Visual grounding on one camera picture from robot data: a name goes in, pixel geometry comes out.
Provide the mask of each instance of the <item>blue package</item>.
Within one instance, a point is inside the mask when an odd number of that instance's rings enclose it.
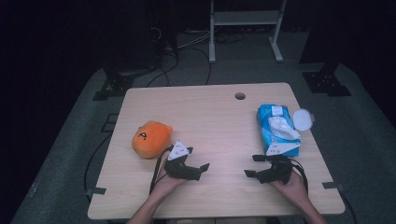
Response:
[[[294,129],[291,122],[289,110],[284,105],[261,105],[257,113],[257,119],[261,128],[262,142],[264,144],[264,154],[295,157],[299,155],[300,138],[295,140],[286,140],[275,136],[270,129],[268,119],[274,116],[280,116],[286,120],[289,126]]]

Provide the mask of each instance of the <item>wooden table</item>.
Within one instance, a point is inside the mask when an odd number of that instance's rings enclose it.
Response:
[[[235,98],[245,94],[244,100]],[[244,170],[261,171],[269,162],[255,162],[263,154],[258,107],[286,105],[299,109],[287,83],[238,84],[130,89],[110,141],[88,211],[92,219],[129,218],[149,195],[156,160],[140,159],[131,146],[137,128],[157,120],[174,128],[172,143],[181,141],[194,151],[186,165],[210,162],[199,181],[179,187],[155,213],[156,218],[265,217],[299,214],[268,184],[247,178]],[[321,214],[341,214],[344,203],[310,131],[301,133],[300,155],[309,183],[309,197]]]

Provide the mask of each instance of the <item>hole in table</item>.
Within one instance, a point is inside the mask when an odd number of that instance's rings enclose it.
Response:
[[[245,98],[247,98],[247,97],[246,97],[246,95],[245,95],[244,93],[242,93],[242,92],[237,92],[237,93],[235,94],[235,98],[236,98],[237,100],[245,100]]]

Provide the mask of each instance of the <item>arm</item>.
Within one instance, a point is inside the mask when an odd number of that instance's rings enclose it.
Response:
[[[178,186],[187,182],[185,179],[176,179],[166,173],[163,167],[160,169],[157,177],[157,183],[148,196],[146,201],[134,213],[127,224],[145,224],[150,223],[158,206],[170,195]]]
[[[323,216],[318,212],[315,206],[308,198],[305,191],[302,178],[293,170],[290,181],[283,185],[281,181],[270,183],[271,186],[279,190],[294,206],[303,214],[307,223],[325,224],[327,223]]]

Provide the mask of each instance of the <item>white shelf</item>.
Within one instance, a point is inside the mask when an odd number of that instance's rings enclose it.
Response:
[[[262,25],[276,24],[279,11],[217,11],[214,25]]]

